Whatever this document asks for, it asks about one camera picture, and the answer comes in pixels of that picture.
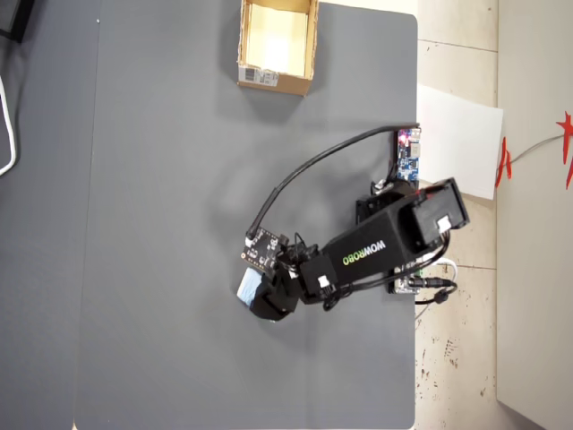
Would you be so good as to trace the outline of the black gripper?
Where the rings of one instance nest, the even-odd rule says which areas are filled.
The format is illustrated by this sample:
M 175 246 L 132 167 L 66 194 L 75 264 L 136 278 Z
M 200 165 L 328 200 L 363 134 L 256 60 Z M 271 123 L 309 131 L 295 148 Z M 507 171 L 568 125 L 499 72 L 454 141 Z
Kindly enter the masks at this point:
M 277 251 L 269 260 L 269 270 L 261 275 L 261 283 L 247 300 L 250 311 L 262 320 L 278 322 L 305 303 L 300 265 L 301 248 Z

